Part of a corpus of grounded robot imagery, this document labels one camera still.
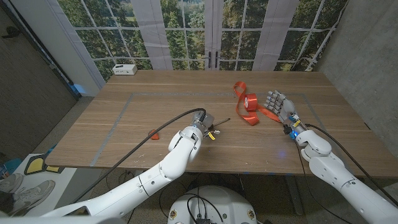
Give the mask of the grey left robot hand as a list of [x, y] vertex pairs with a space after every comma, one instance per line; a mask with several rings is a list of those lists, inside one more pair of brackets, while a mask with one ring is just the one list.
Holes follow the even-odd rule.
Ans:
[[215, 118], [207, 113], [203, 119], [201, 119], [203, 111], [196, 111], [193, 114], [191, 126], [198, 128], [203, 136], [205, 136], [209, 131], [214, 131], [216, 124], [214, 123]]

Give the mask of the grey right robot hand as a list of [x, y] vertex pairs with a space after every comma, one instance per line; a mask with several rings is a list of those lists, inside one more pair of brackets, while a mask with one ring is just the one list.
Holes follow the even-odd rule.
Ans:
[[264, 106], [276, 114], [283, 125], [287, 125], [297, 134], [307, 130], [301, 122], [293, 102], [279, 91], [269, 91]]

